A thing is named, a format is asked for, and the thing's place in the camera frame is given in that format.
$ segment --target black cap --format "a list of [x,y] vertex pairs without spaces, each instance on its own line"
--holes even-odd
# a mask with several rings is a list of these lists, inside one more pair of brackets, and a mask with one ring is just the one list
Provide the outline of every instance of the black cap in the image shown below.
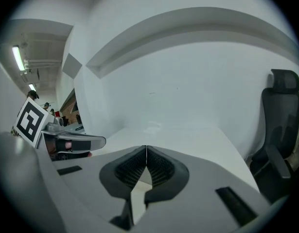
[[38,94],[36,93],[36,91],[34,91],[34,90],[30,90],[29,92],[28,92],[28,94],[27,94],[27,96],[32,96],[32,97],[34,97],[34,98],[36,98],[36,99],[39,99],[39,96],[38,96]]

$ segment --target black office chair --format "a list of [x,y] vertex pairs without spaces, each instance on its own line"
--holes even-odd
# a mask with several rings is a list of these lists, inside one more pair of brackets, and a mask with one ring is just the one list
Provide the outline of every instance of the black office chair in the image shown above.
[[266,135],[252,157],[250,171],[268,200],[289,194],[293,170],[286,159],[292,153],[299,129],[299,77],[291,70],[271,69],[272,88],[262,92]]

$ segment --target fluorescent light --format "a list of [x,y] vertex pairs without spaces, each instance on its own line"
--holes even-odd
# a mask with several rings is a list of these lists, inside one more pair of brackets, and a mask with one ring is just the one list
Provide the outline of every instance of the fluorescent light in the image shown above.
[[21,59],[21,55],[19,53],[19,48],[18,46],[13,46],[12,47],[12,51],[13,51],[13,54],[14,54],[14,57],[15,57],[15,60],[17,62],[17,65],[18,65],[18,68],[20,71],[24,71],[25,68],[23,66],[23,62],[22,62],[22,59]]
[[29,86],[29,88],[30,88],[31,90],[34,90],[34,91],[36,91],[36,89],[34,88],[34,86],[33,86],[33,84],[32,84],[32,83],[31,83],[31,84],[29,84],[28,86]]

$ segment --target white table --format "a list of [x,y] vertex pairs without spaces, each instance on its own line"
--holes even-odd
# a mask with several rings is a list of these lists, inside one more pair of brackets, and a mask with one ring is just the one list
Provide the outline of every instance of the white table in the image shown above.
[[219,128],[197,130],[123,128],[106,140],[104,148],[95,150],[92,154],[100,155],[140,145],[157,146],[212,161],[259,191],[241,155]]

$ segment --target chair armrest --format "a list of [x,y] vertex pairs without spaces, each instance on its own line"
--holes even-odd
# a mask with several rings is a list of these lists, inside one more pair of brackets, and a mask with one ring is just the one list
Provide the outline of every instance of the chair armrest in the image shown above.
[[279,176],[282,179],[290,179],[291,174],[290,171],[284,162],[281,154],[279,153],[278,149],[274,145],[268,145],[265,148],[266,154],[268,156],[269,162],[272,165],[272,168],[277,171]]

